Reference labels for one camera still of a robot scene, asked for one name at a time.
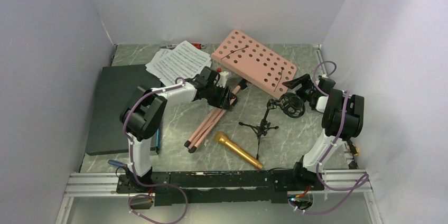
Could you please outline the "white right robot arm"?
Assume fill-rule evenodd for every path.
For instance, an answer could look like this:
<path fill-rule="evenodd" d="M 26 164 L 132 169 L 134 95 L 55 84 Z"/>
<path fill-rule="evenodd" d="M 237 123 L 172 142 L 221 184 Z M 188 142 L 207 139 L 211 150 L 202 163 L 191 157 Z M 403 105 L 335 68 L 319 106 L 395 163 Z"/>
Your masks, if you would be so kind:
<path fill-rule="evenodd" d="M 294 94 L 286 93 L 281 98 L 283 111 L 288 116 L 304 114 L 306 102 L 312 110 L 323 115 L 322 133 L 311 150 L 296 162 L 291 175 L 293 187 L 303 190 L 318 178 L 322 166 L 343 142 L 349 145 L 352 154 L 357 155 L 351 140 L 362 131 L 365 98 L 335 89 L 335 81 L 325 76 L 320 76 L 314 83 L 311 76 L 305 74 L 282 85 L 296 89 Z"/>

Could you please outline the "pink perforated music stand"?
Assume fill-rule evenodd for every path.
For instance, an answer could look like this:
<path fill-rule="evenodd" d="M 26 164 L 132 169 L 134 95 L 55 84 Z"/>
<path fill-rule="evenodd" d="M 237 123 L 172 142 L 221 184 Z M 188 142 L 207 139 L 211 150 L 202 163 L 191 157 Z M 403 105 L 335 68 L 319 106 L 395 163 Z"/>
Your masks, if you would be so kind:
<path fill-rule="evenodd" d="M 233 30 L 211 54 L 212 60 L 278 99 L 287 92 L 297 66 L 241 30 Z"/>

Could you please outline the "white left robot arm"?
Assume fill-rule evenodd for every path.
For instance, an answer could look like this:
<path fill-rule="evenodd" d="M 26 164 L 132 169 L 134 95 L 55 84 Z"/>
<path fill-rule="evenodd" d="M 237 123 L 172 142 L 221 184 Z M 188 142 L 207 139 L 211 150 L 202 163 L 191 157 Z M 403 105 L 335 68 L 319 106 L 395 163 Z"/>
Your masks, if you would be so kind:
<path fill-rule="evenodd" d="M 136 191 L 145 192 L 152 185 L 151 138 L 158 131 L 165 110 L 202 99 L 212 107 L 229 110 L 237 96 L 225 80 L 226 76 L 204 67 L 192 78 L 176 78 L 170 86 L 150 88 L 140 85 L 135 89 L 119 120 L 128 140 L 130 162 L 127 169 L 133 174 L 131 186 Z"/>

